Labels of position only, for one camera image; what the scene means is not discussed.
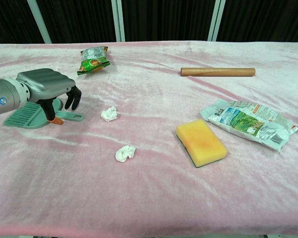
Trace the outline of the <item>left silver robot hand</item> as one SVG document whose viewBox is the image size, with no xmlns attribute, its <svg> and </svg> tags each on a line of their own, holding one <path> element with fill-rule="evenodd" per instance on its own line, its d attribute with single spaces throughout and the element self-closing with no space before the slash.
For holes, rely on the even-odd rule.
<svg viewBox="0 0 298 238">
<path fill-rule="evenodd" d="M 78 107 L 81 91 L 75 81 L 66 75 L 50 68 L 41 68 L 20 72 L 16 80 L 27 87 L 27 101 L 41 106 L 48 122 L 62 125 L 63 120 L 56 116 L 53 101 L 58 96 L 66 94 L 68 99 L 65 109 L 73 111 Z"/>
</svg>

